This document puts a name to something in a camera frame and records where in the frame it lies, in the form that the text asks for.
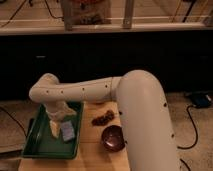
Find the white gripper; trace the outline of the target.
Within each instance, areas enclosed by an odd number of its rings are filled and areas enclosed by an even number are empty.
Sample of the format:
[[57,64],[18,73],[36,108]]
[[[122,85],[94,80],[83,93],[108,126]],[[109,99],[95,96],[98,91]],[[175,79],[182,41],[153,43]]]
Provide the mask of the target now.
[[52,120],[50,121],[52,135],[58,137],[60,124],[57,122],[61,122],[66,116],[76,115],[77,112],[70,108],[65,101],[47,102],[44,106],[49,119]]

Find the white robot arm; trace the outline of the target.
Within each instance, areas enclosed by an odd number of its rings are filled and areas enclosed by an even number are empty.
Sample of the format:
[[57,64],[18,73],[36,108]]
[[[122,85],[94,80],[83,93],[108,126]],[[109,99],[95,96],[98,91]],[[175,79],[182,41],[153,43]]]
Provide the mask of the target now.
[[79,83],[61,83],[46,73],[29,90],[50,118],[64,115],[67,101],[114,101],[131,171],[181,171],[171,117],[159,80],[145,70]]

